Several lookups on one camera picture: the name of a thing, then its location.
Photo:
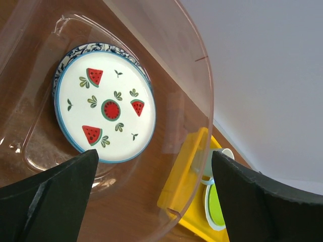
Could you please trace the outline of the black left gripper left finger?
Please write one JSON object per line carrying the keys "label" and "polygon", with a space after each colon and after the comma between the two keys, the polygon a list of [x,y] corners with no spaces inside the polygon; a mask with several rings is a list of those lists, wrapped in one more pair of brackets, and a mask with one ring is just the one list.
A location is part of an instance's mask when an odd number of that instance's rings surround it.
{"label": "black left gripper left finger", "polygon": [[76,241],[97,165],[91,149],[1,188],[1,241]]}

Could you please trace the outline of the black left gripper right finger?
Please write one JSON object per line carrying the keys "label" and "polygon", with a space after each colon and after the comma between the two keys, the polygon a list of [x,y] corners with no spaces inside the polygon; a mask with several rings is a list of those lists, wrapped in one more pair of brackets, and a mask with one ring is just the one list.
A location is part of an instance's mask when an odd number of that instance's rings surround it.
{"label": "black left gripper right finger", "polygon": [[322,241],[322,196],[214,151],[212,172],[230,241]]}

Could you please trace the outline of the blue floral pattern plate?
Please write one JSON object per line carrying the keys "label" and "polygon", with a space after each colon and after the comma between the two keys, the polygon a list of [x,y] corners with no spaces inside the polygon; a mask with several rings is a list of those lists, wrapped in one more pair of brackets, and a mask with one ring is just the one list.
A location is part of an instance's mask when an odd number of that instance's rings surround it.
{"label": "blue floral pattern plate", "polygon": [[143,73],[143,75],[146,78],[146,83],[148,84],[149,88],[152,90],[152,84],[151,80],[149,78],[149,75],[145,68],[143,68],[140,63],[139,59],[135,54],[130,53],[129,51],[122,49],[121,47],[118,47],[116,45],[110,44],[110,43],[104,43],[104,42],[90,42],[86,44],[82,44],[79,46],[74,47],[73,49],[69,50],[60,60],[54,76],[52,78],[52,97],[54,98],[55,92],[56,92],[56,85],[58,83],[58,80],[63,73],[64,69],[77,57],[84,55],[89,52],[94,51],[105,51],[105,52],[111,52],[115,53],[117,55],[120,55],[121,57],[127,59],[131,63],[133,63],[136,67],[139,68],[139,70]]}

